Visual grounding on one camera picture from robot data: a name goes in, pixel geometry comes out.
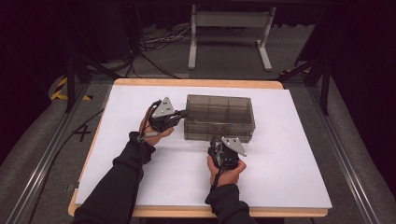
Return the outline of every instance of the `white paper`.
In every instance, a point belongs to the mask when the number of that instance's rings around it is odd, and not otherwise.
[[[168,96],[174,109],[186,108],[188,94],[249,97],[256,129],[248,144],[247,169],[240,175],[240,199],[251,207],[331,208],[317,163],[290,92],[286,90],[115,85],[110,93],[92,154],[79,184],[76,204],[85,201],[137,131],[147,108]],[[207,206],[208,142],[184,140],[184,119],[156,145],[144,165],[136,205]]]

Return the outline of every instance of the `transparent plastic box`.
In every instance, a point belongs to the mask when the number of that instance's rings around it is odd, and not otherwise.
[[[184,120],[186,140],[210,141],[213,137],[238,137],[248,143],[255,129],[250,98],[188,95],[189,115]]]

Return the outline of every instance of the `wooden table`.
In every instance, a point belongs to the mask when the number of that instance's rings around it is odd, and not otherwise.
[[[245,81],[245,80],[203,80],[203,79],[118,79],[114,85],[133,86],[176,86],[176,87],[226,87],[226,88],[250,88],[250,89],[275,89],[283,90],[281,83],[276,81]],[[92,148],[96,141],[97,134],[81,172],[92,154]],[[74,215],[78,208],[76,204],[78,189],[68,207],[70,216]],[[251,207],[250,215],[253,217],[324,217],[328,213],[327,208],[287,208],[287,207]],[[209,206],[142,206],[137,205],[134,209],[134,217],[214,217]]]

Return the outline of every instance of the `hand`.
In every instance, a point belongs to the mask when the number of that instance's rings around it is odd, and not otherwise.
[[[152,147],[154,147],[158,142],[160,142],[161,138],[169,136],[174,131],[174,128],[168,128],[165,131],[163,131],[163,133],[158,133],[149,125],[149,122],[147,122],[146,124],[144,122],[145,122],[145,118],[143,118],[142,122],[140,122],[140,128],[139,128],[140,133],[142,131],[144,131],[145,133],[157,133],[157,135],[155,136],[145,137],[145,142],[151,145]]]
[[[207,167],[210,171],[210,185],[213,185],[215,182],[215,176],[219,172],[219,168],[215,166],[210,156],[207,156]],[[246,168],[247,165],[243,161],[239,160],[238,166],[235,169],[224,171],[224,173],[219,178],[216,188],[223,185],[238,183],[239,174],[241,174]]]

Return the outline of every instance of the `person's left hand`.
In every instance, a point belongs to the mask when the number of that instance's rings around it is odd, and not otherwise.
[[[146,127],[144,127],[144,125],[145,125],[144,122],[145,122],[145,119],[143,119],[142,122],[140,123],[140,128],[139,128],[140,133],[142,131],[144,131],[145,134],[158,133],[151,127],[149,122],[147,122]],[[161,138],[169,136],[173,131],[174,131],[174,128],[168,128],[165,131],[163,131],[163,133],[158,133],[157,135],[151,136],[151,137],[145,137],[145,142],[147,144],[151,145],[152,147],[154,147],[158,142],[160,142]]]

